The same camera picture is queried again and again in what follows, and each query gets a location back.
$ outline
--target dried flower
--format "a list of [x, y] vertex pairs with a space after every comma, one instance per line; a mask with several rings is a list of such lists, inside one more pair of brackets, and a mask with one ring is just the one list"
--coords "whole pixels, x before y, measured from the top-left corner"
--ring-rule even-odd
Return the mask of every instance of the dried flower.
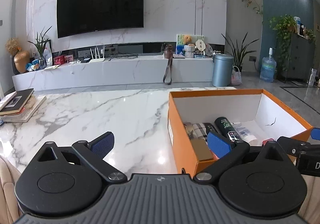
[[20, 48], [19, 40], [17, 38], [8, 39], [5, 48], [12, 56], [14, 56], [18, 52], [18, 48]]

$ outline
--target blue trash can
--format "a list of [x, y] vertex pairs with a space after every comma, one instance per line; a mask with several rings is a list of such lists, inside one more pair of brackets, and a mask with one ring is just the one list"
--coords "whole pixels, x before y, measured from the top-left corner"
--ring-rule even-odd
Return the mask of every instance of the blue trash can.
[[212, 85], [215, 87], [230, 85], [233, 57], [226, 54], [216, 54], [213, 62]]

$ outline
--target white marble tabletop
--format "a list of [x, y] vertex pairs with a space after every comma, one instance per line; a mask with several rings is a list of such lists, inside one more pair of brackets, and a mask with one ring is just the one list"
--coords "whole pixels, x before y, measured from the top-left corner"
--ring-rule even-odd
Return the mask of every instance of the white marble tabletop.
[[115, 146], [104, 160], [128, 177], [132, 173], [177, 173], [167, 130], [169, 92], [208, 89], [217, 88], [47, 95], [27, 123], [0, 127], [0, 154], [22, 172], [47, 141], [71, 146], [111, 131]]

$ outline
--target gray cabinet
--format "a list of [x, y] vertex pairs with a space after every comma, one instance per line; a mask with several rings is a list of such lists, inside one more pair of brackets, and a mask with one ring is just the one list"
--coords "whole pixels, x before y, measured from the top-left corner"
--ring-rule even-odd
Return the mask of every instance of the gray cabinet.
[[308, 80], [310, 77], [310, 70], [313, 66], [315, 45], [309, 43], [304, 37], [294, 34], [292, 36], [289, 53], [291, 59], [288, 71], [283, 71], [281, 75], [286, 79]]

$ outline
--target orange shoebox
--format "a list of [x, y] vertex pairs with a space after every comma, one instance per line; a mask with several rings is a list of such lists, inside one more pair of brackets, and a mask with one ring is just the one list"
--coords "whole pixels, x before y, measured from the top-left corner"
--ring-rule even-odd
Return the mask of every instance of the orange shoebox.
[[213, 124], [218, 117], [241, 122], [261, 144], [280, 136], [307, 141], [313, 129], [264, 89], [170, 92], [168, 131], [178, 173], [184, 168], [193, 177], [215, 161], [205, 140], [190, 140], [183, 124]]

